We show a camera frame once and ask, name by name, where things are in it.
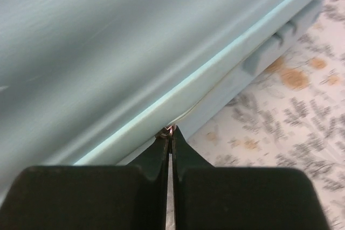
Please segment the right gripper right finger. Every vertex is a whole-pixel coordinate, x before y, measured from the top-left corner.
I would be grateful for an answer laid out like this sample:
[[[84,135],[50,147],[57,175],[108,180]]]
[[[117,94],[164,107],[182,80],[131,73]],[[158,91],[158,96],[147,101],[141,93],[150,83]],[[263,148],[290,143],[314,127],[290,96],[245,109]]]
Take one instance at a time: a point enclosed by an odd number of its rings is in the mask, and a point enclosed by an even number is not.
[[[176,229],[329,229],[312,182],[287,167],[218,167],[172,136]]]

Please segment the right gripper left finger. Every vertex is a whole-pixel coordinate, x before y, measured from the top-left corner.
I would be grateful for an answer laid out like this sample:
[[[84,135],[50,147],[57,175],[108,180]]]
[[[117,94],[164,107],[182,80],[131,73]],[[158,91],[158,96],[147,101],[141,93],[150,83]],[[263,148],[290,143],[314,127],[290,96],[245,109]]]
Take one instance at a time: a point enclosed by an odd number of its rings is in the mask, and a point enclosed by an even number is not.
[[[1,229],[164,229],[169,142],[124,166],[31,166],[1,206]]]

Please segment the light blue suitcase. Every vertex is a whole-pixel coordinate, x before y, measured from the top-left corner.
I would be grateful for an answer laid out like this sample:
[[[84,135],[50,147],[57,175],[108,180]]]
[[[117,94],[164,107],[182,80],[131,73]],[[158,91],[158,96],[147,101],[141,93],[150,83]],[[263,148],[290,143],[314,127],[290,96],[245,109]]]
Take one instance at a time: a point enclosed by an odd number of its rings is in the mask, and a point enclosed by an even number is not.
[[[187,115],[322,0],[1,0],[1,184],[32,165],[118,162]]]

